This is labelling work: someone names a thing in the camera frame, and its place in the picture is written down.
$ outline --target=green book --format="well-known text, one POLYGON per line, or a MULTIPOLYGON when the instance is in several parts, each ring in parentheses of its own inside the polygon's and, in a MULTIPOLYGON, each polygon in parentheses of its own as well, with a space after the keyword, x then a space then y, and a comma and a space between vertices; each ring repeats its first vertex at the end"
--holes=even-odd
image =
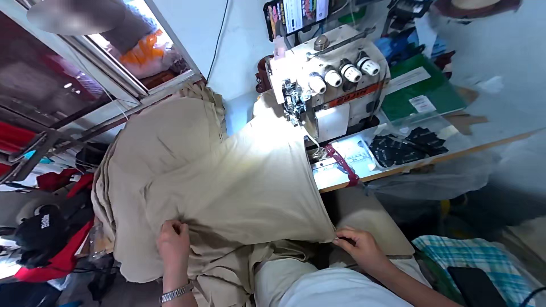
POLYGON ((422 54, 391 67, 390 78, 393 80, 419 67, 423 67, 430 74, 430 78, 385 96, 381 109, 390 121, 403 119, 414 114, 425 114, 434 108, 436 108, 436 113, 442 115, 466 107, 465 101, 459 96, 440 69, 422 54))

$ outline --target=silver watch strap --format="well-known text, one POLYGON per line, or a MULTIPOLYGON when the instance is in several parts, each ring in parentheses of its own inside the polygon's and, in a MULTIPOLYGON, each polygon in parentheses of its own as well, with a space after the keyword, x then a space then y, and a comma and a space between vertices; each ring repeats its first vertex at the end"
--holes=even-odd
POLYGON ((191 291, 193 289, 193 283, 190 281, 189 284, 183 286, 183 287, 180 287, 178 289, 175 289, 175 290, 172 290, 170 292, 167 292, 165 294, 163 294, 161 296, 161 303, 165 303, 165 302, 168 302, 174 298, 177 298, 179 296, 182 296, 186 293, 188 293, 189 291, 191 291))

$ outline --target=smartphone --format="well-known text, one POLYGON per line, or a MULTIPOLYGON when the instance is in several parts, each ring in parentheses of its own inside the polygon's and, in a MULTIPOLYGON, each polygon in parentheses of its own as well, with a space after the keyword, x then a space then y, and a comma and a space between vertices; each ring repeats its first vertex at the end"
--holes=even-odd
POLYGON ((505 300, 483 270, 448 267, 447 272, 455 281, 468 307, 507 307, 505 300))
POLYGON ((280 35, 275 24, 281 20, 286 34, 290 35, 307 26, 315 25, 328 16, 329 0, 273 0, 264 5, 265 24, 269 40, 280 35))

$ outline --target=right hand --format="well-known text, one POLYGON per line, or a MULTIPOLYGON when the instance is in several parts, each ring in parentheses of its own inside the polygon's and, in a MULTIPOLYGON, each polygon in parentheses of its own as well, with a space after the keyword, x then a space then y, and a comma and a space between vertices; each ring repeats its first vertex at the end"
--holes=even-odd
POLYGON ((357 262, 358 266, 370 275, 392 266, 392 263, 377 245, 371 233, 345 226, 336 231, 336 236, 337 238, 334 239, 333 243, 348 252, 357 262), (352 245, 343 238, 353 240, 355 245, 352 245))
POLYGON ((165 221, 156 243, 165 273, 186 275, 189 258, 188 225, 177 220, 165 221))

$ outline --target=plaid fabric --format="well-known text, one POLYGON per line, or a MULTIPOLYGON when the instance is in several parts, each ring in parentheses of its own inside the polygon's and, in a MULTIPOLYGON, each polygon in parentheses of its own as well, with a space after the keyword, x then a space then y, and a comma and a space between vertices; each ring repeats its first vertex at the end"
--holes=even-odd
MULTIPOLYGON (((448 267, 482 269, 509 307, 519 306, 531 293, 527 282, 508 256, 484 239, 455 240, 424 235, 412 243, 446 271, 455 288, 455 282, 447 272, 448 267)), ((535 301, 531 300, 527 306, 535 306, 535 301)))

